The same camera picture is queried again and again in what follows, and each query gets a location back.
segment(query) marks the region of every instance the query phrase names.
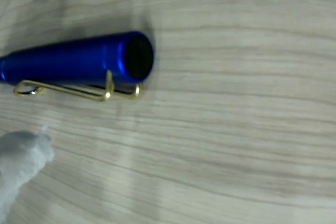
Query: gold pen clip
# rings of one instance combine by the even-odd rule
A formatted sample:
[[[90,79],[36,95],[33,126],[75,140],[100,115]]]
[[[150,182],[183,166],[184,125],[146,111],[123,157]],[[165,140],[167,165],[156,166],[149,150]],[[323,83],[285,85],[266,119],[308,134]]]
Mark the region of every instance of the gold pen clip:
[[[24,86],[33,86],[36,88],[28,92],[21,92],[20,90]],[[118,91],[115,89],[112,72],[110,70],[107,70],[106,71],[106,84],[104,88],[98,88],[98,87],[86,86],[86,85],[76,85],[76,86],[71,86],[70,88],[70,87],[48,84],[48,83],[39,82],[39,81],[23,80],[17,86],[15,86],[14,94],[19,97],[25,97],[28,95],[39,94],[41,93],[41,91],[43,91],[43,89],[51,89],[51,90],[63,92],[66,94],[72,94],[78,97],[83,97],[86,99],[103,102],[109,99],[114,94],[121,96],[121,97],[130,98],[130,99],[136,98],[139,96],[142,90],[142,84],[140,83],[136,84],[134,86],[133,91],[130,93]]]

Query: pen cap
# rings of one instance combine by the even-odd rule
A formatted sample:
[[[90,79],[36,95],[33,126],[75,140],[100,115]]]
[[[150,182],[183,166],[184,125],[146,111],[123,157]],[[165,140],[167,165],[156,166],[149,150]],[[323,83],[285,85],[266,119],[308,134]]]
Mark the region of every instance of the pen cap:
[[[0,58],[0,81],[54,84],[140,83],[150,74],[153,47],[139,31],[105,35],[13,52]]]

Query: wooden table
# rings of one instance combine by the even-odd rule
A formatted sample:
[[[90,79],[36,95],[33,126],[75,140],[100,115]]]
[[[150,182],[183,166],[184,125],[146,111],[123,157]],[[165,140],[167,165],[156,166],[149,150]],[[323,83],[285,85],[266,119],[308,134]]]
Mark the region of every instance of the wooden table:
[[[56,157],[11,224],[336,221],[336,0],[0,0],[0,48],[132,29],[136,101],[0,87],[0,134],[50,126]]]

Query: blue pen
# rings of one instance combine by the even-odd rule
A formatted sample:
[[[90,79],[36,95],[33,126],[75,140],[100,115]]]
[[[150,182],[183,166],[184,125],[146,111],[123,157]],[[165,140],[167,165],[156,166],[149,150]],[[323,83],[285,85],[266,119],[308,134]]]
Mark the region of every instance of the blue pen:
[[[148,37],[131,31],[12,52],[0,58],[0,82],[15,86],[21,96],[47,88],[98,101],[113,93],[137,97],[153,62]],[[116,91],[115,85],[124,84],[134,91]],[[23,86],[35,88],[21,92]]]

